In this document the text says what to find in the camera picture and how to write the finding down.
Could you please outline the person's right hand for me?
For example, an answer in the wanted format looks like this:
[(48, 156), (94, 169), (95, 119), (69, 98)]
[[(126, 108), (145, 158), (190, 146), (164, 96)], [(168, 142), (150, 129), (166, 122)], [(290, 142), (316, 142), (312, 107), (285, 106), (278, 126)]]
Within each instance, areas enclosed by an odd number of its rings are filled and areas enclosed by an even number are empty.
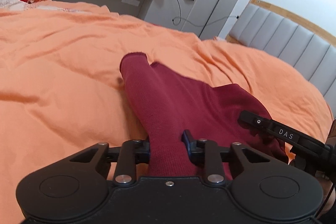
[[(331, 146), (335, 151), (335, 121), (333, 121), (329, 135), (327, 137), (326, 144)], [(335, 202), (335, 183), (333, 182), (333, 178), (330, 174), (331, 170), (335, 169), (334, 167), (329, 168), (327, 173), (318, 172), (317, 180), (323, 189), (323, 200), (322, 205), (319, 208), (317, 216), (320, 217), (323, 214), (326, 214), (332, 207)]]

